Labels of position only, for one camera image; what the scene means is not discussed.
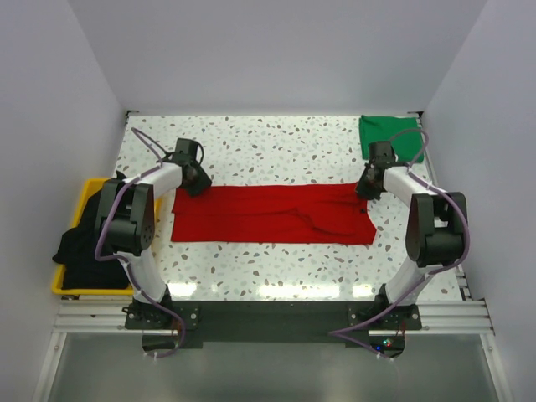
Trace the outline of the red polo shirt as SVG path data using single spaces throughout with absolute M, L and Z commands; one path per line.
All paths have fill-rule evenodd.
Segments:
M 173 242 L 371 245 L 377 230 L 354 184 L 178 189 Z

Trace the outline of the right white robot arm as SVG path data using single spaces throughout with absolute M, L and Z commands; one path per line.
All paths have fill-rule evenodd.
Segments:
M 373 309 L 375 323 L 393 328 L 403 318 L 401 306 L 414 305 L 436 274 L 460 264 L 470 239 L 466 197 L 440 189 L 417 176 L 395 156 L 387 141 L 368 146 L 368 162 L 356 186 L 358 196 L 380 200 L 389 193 L 409 208 L 406 258 L 394 277 L 380 288 L 382 303 Z

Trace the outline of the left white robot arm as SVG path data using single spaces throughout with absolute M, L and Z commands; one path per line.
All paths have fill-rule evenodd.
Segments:
M 165 328 L 173 320 L 172 306 L 163 301 L 168 287 L 151 251 L 156 201 L 178 188 L 190 197 L 210 188 L 212 181 L 202 168 L 203 160 L 204 148 L 199 142 L 179 138 L 173 151 L 157 155 L 154 167 L 129 178 L 109 179 L 100 191 L 94 257 L 99 262 L 120 263 L 134 289 L 134 299 L 147 304 L 145 320 L 155 328 Z

